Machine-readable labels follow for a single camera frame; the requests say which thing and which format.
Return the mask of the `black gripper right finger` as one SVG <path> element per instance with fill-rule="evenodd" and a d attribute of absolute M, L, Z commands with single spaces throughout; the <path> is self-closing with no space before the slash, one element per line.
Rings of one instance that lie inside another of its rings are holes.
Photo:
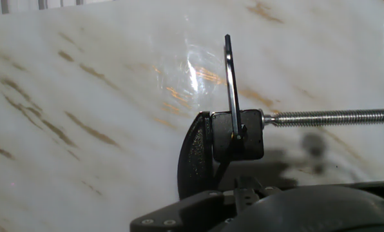
<path fill-rule="evenodd" d="M 235 208 L 237 213 L 252 206 L 259 200 L 280 193 L 275 186 L 263 186 L 254 177 L 241 176 L 235 179 Z"/>

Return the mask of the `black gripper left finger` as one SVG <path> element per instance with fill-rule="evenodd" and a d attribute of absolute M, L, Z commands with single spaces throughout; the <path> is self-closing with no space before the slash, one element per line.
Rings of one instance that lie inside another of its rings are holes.
<path fill-rule="evenodd" d="M 203 191 L 132 220 L 130 232 L 219 232 L 235 216 L 234 196 Z"/>

